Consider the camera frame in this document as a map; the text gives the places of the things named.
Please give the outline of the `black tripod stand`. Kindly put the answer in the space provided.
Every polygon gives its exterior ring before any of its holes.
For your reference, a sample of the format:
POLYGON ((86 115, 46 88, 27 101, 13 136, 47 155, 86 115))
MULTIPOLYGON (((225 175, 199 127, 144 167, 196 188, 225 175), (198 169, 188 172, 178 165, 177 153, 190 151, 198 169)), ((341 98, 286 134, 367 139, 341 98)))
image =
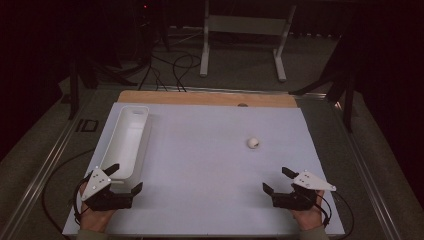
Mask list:
POLYGON ((328 102, 337 103, 341 97, 344 97, 343 124, 349 132, 352 131, 351 117, 355 85, 355 78, 350 65, 351 44, 350 34, 345 32, 339 39, 319 79, 303 88, 289 92, 290 95, 301 96, 327 83, 332 83, 325 99, 328 102))
POLYGON ((75 118, 76 114, 79 111, 79 80, 86 85, 87 88, 94 89, 97 86, 97 81, 93 72, 98 70, 100 73, 105 74, 107 77, 110 77, 114 82, 124 86, 136 86, 136 83, 130 82, 120 76, 118 73, 113 72, 108 69, 106 66, 88 58, 73 58, 69 63, 70 71, 70 93, 67 95, 66 100, 70 104, 70 113, 69 120, 75 118))

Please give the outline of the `white metal stand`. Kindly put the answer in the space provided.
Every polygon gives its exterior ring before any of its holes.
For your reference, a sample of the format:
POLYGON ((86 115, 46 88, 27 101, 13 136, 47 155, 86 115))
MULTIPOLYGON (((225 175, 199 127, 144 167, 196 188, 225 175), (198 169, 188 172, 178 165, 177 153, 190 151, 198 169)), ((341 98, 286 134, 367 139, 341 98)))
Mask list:
POLYGON ((280 44, 273 50, 273 58, 278 80, 285 82, 287 76, 282 60, 282 53, 289 36, 289 30, 295 12, 296 5, 291 5, 288 15, 283 19, 214 15, 210 13, 210 0, 204 0, 203 49, 200 62, 200 76, 208 76, 210 54, 209 34, 211 32, 258 34, 280 37, 280 44))

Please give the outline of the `white plastic bin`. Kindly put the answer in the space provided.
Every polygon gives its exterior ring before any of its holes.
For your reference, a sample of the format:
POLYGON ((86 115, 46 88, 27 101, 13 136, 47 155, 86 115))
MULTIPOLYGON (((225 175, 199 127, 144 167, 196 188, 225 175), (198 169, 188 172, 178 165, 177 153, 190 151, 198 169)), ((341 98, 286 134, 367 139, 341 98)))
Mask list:
POLYGON ((139 179, 150 134, 148 116, 149 108, 145 106, 121 108, 101 163, 102 168, 119 165, 110 176, 113 182, 128 184, 139 179))

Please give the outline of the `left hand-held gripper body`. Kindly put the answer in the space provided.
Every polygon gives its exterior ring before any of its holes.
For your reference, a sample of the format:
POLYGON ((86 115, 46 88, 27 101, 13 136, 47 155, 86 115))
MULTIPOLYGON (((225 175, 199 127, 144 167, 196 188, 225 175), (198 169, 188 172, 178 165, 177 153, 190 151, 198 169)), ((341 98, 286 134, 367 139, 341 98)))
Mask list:
POLYGON ((82 202, 94 211, 130 208, 134 196, 131 192, 112 190, 112 179, 105 174, 105 170, 96 168, 87 176, 88 182, 81 194, 82 202))

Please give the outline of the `person's right hand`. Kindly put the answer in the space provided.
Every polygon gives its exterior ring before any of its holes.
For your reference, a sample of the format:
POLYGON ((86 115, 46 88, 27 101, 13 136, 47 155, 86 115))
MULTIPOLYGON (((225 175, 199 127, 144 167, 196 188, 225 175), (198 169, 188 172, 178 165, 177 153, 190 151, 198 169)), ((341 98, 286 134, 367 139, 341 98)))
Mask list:
POLYGON ((314 206, 309 210, 296 211, 291 210, 291 214, 297 222, 301 231, 312 230, 323 225, 322 223, 322 211, 320 210, 322 197, 324 195, 323 190, 317 191, 317 199, 314 206))

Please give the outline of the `white table mat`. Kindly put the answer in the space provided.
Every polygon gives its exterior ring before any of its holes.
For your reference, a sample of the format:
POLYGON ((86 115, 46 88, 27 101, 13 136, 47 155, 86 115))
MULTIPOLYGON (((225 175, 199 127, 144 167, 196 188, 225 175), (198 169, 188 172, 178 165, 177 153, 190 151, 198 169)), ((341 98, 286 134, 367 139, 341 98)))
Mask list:
POLYGON ((262 190, 291 191, 282 173, 325 175, 298 108, 161 105, 141 168, 142 192, 108 231, 140 237, 287 237, 289 211, 262 190), (249 138, 259 147, 250 149, 249 138))

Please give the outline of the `person's left hand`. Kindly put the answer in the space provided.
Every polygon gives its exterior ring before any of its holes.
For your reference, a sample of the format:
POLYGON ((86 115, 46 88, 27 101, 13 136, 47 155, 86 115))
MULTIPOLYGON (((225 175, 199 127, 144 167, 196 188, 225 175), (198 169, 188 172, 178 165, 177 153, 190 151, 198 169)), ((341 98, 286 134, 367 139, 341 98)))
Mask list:
POLYGON ((85 202, 82 202, 80 228, 82 230, 104 233, 114 214, 115 210, 94 211, 85 202))

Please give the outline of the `aluminium frame rail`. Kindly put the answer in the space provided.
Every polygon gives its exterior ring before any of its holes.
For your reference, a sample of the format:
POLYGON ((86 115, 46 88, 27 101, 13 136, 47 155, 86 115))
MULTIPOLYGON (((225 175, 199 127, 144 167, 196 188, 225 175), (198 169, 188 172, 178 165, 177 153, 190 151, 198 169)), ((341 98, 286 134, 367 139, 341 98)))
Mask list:
MULTIPOLYGON (((184 92, 182 87, 177 88, 173 86, 159 87, 158 89, 153 85, 147 85, 145 88, 139 89, 137 86, 118 86, 118 85, 100 85, 97 87, 100 90, 113 90, 113 91, 153 91, 153 92, 184 92)), ((266 95, 289 95, 288 91, 262 91, 262 90, 243 90, 243 89, 216 89, 216 88, 199 88, 199 87, 185 87, 187 93, 231 93, 231 94, 266 94, 266 95)), ((304 95, 292 95, 296 99, 311 98, 311 99, 324 99, 325 93, 306 93, 304 95)))
POLYGON ((340 102, 331 103, 330 106, 335 114, 338 125, 341 127, 344 136, 354 157, 354 164, 356 166, 358 175, 361 178, 362 184, 368 194, 368 198, 373 207, 374 213, 382 227, 383 233, 387 240, 402 240, 397 226, 395 225, 392 215, 388 206, 379 191, 377 184, 374 180, 373 174, 370 171, 364 154, 360 150, 358 139, 353 132, 349 132, 343 121, 345 108, 340 102))
POLYGON ((0 240, 65 240, 73 191, 98 140, 96 90, 82 93, 72 120, 57 103, 0 163, 0 240))

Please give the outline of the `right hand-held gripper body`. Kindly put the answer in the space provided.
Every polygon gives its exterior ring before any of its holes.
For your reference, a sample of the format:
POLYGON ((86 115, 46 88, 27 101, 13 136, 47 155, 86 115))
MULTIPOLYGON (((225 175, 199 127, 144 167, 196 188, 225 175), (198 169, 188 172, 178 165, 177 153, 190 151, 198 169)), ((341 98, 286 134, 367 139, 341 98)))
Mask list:
POLYGON ((274 207, 304 211, 316 203, 317 191, 335 191, 336 187, 309 171, 298 173, 293 180, 291 193, 277 193, 271 197, 274 207))

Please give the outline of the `wooden table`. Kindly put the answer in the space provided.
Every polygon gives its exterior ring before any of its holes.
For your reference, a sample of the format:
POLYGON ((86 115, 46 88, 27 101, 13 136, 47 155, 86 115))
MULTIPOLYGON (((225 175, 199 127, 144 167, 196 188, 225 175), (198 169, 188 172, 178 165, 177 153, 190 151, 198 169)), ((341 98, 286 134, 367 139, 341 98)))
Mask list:
POLYGON ((297 108, 287 94, 132 91, 120 93, 118 103, 297 108))

